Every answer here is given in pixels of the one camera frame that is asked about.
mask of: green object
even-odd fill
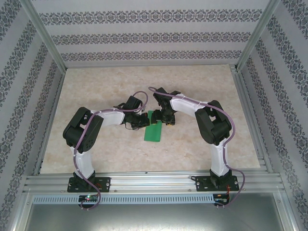
[[[151,116],[153,111],[148,111],[150,125],[145,128],[144,141],[160,142],[160,134],[162,132],[162,121],[157,124],[151,124]]]

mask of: wire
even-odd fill
[[[227,161],[226,161],[226,145],[227,145],[227,143],[230,142],[230,140],[232,140],[232,138],[233,138],[234,135],[235,135],[235,123],[234,123],[233,119],[232,119],[224,110],[221,110],[220,108],[215,107],[215,106],[212,106],[212,105],[209,105],[209,104],[207,104],[207,103],[202,103],[202,102],[200,102],[200,101],[193,100],[193,99],[190,99],[190,98],[187,98],[187,97],[182,97],[182,96],[177,96],[177,95],[170,95],[170,94],[160,93],[160,92],[157,92],[157,91],[156,91],[157,89],[154,88],[154,87],[149,87],[149,90],[152,91],[152,92],[154,92],[154,93],[156,93],[156,94],[159,94],[159,95],[165,95],[165,96],[169,96],[169,97],[172,97],[172,98],[183,99],[183,100],[190,101],[190,102],[192,102],[192,103],[197,103],[197,104],[199,104],[199,105],[202,105],[202,106],[205,106],[205,107],[209,107],[209,108],[215,109],[215,110],[217,110],[217,111],[223,113],[223,114],[228,118],[228,120],[231,122],[231,125],[232,125],[232,134],[231,134],[231,136],[226,140],[226,142],[224,142],[224,144],[222,145],[222,148],[223,148],[223,149],[222,149],[222,158],[223,158],[223,162],[224,162],[225,166],[226,166],[228,169],[230,169],[230,170],[232,170],[232,171],[239,172],[239,173],[241,173],[242,176],[243,176],[243,183],[242,183],[242,185],[240,186],[240,189],[238,190],[237,194],[235,195],[235,197],[233,198],[233,200],[230,201],[230,202],[229,202],[227,205],[225,205],[224,207],[227,207],[227,206],[229,206],[230,204],[232,204],[232,203],[236,200],[236,198],[239,196],[240,192],[242,191],[242,189],[243,189],[243,187],[244,187],[244,185],[245,185],[245,174],[244,174],[241,170],[239,170],[239,169],[235,169],[235,168],[230,167],[230,166],[227,164]]]
[[[74,157],[73,157],[73,160],[74,160],[74,166],[75,166],[77,172],[79,173],[79,175],[81,176],[82,179],[84,179],[89,185],[91,185],[91,186],[97,191],[98,197],[99,197],[99,199],[97,200],[96,204],[94,204],[94,205],[93,205],[92,207],[90,207],[90,208],[86,208],[87,211],[89,211],[89,210],[91,210],[91,209],[94,209],[96,206],[98,206],[98,204],[99,204],[100,201],[101,201],[102,195],[101,195],[100,190],[99,190],[93,183],[91,183],[91,182],[81,173],[81,171],[79,170],[78,165],[77,165],[77,162],[76,162],[76,155],[77,155],[77,152],[78,152],[78,148],[79,148],[81,142],[83,141],[83,138],[84,138],[84,136],[85,136],[85,134],[86,134],[86,132],[87,132],[87,130],[88,130],[88,128],[89,128],[89,124],[91,123],[91,121],[93,120],[93,118],[94,118],[97,114],[103,113],[103,112],[113,112],[113,111],[115,111],[115,112],[135,112],[135,111],[138,111],[138,110],[144,108],[144,107],[146,106],[146,104],[148,103],[149,96],[148,96],[148,94],[147,94],[146,92],[144,92],[144,91],[142,91],[142,90],[137,91],[136,93],[133,94],[133,96],[135,96],[135,95],[138,94],[138,93],[143,93],[143,94],[145,94],[145,96],[146,96],[146,100],[145,100],[144,105],[140,106],[139,108],[131,109],[131,110],[124,110],[124,109],[112,108],[112,109],[104,109],[104,110],[101,110],[101,111],[94,112],[94,113],[91,115],[89,121],[87,122],[86,127],[84,128],[83,133],[81,134],[81,136],[80,136],[80,138],[79,138],[79,141],[78,141],[76,147],[74,148],[74,155],[73,155]],[[81,207],[82,210],[85,209],[85,208],[82,206],[83,202],[84,202],[84,201],[82,201],[81,204],[80,204],[80,207]]]

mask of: enclosure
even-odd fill
[[[0,230],[308,230],[307,5],[1,0]],[[102,128],[91,158],[108,192],[78,207],[87,193],[67,191],[65,126],[82,106],[112,108],[139,90],[146,111],[160,109],[150,86],[218,100],[233,118],[228,164],[245,184],[232,205],[213,206],[229,191],[192,181],[210,176],[211,152],[177,112],[160,142],[143,140],[147,128]]]

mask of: metal sheet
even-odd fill
[[[32,205],[27,231],[282,231],[272,194],[242,194],[232,206]]]

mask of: marble floor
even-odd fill
[[[149,86],[178,90],[201,101],[218,100],[237,128],[228,144],[230,166],[259,167],[228,65],[139,66],[67,70],[41,173],[74,171],[73,156],[62,133],[79,107],[107,109],[144,90],[149,94],[146,111],[159,109]],[[142,94],[137,97],[145,100]],[[177,112],[175,126],[163,125],[160,142],[144,141],[144,131],[127,130],[124,125],[101,129],[92,148],[96,172],[210,169],[210,148],[194,118]]]

